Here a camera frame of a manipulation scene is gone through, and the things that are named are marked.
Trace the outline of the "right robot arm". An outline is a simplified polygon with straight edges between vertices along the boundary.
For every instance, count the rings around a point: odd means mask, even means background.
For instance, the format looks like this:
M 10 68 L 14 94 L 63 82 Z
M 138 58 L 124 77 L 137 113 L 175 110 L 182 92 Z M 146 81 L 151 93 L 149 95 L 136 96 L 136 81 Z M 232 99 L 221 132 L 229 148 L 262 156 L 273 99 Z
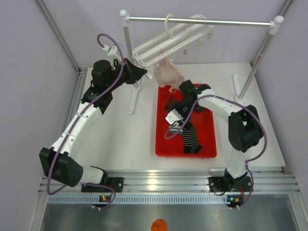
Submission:
M 252 187 L 248 173 L 248 151 L 266 138 L 254 106 L 239 103 L 218 96 L 208 84 L 195 86 L 190 80 L 180 85 L 181 100 L 170 99 L 165 106 L 169 128 L 165 139 L 181 134 L 186 154 L 197 154 L 202 146 L 197 137 L 195 125 L 190 122 L 192 112 L 213 112 L 228 124 L 228 140 L 232 146 L 231 159 L 222 177 L 209 179 L 210 191 L 216 195 L 235 191 L 241 187 Z

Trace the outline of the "brown sock striped cuff long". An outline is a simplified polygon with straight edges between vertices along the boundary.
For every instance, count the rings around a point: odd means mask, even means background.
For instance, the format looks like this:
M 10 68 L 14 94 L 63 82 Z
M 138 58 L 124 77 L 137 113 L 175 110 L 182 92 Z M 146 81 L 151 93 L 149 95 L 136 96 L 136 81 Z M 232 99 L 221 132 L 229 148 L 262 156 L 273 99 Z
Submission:
M 180 121 L 167 121 L 169 123 L 169 127 L 168 127 L 168 134 L 174 134 L 176 133 L 177 131 L 178 134 L 182 134 L 183 133 L 183 128 L 180 129 L 180 127 L 182 126 L 183 124 L 183 120 L 180 120 Z

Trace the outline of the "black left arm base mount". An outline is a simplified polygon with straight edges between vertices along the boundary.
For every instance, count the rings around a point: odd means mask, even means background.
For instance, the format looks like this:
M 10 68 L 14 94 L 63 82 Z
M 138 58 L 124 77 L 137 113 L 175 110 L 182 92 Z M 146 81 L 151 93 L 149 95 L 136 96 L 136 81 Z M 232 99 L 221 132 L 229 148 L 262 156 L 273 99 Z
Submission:
M 99 184 L 86 183 L 81 187 L 84 193 L 107 193 L 113 189 L 116 193 L 121 193 L 124 186 L 123 177 L 108 177 Z

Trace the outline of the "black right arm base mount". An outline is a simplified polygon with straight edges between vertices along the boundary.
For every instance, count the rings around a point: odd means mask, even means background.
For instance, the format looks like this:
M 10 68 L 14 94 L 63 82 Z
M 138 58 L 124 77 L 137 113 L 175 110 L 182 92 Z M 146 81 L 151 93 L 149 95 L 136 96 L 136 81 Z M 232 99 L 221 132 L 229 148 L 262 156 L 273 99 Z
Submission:
M 210 192 L 218 196 L 232 192 L 248 193 L 252 189 L 252 180 L 248 176 L 236 179 L 227 176 L 209 177 L 208 183 Z

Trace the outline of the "white clip sock hanger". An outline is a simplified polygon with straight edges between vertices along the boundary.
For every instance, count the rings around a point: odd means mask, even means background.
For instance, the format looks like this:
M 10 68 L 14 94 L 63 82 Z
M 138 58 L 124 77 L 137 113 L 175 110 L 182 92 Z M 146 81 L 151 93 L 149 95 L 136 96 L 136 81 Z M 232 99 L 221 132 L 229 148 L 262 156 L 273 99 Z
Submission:
M 187 48 L 191 43 L 199 44 L 204 36 L 210 39 L 214 34 L 213 25 L 180 23 L 169 28 L 168 21 L 173 18 L 168 14 L 164 20 L 164 33 L 136 47 L 132 57 L 141 67 L 149 67 Z

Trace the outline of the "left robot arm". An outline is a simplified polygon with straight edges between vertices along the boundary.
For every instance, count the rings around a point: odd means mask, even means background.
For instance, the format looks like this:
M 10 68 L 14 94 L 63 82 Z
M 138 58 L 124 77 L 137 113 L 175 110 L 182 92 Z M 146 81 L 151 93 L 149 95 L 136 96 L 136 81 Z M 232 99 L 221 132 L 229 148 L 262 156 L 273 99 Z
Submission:
M 84 93 L 73 119 L 58 140 L 39 153 L 46 177 L 70 187 L 92 183 L 98 191 L 107 189 L 109 180 L 105 171 L 98 167 L 84 167 L 78 156 L 79 149 L 95 122 L 107 110 L 113 99 L 112 92 L 122 84 L 138 82 L 146 74 L 146 69 L 133 65 L 127 58 L 123 63 L 118 60 L 94 63 L 90 87 Z

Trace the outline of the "pale pink sock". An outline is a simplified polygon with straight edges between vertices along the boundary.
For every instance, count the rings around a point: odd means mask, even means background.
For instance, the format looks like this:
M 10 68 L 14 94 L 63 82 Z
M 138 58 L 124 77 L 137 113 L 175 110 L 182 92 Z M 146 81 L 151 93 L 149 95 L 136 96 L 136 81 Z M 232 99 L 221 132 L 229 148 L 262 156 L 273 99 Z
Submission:
M 185 81 L 182 73 L 167 59 L 162 59 L 154 66 L 154 77 L 159 87 L 170 86 L 169 92 L 175 93 Z

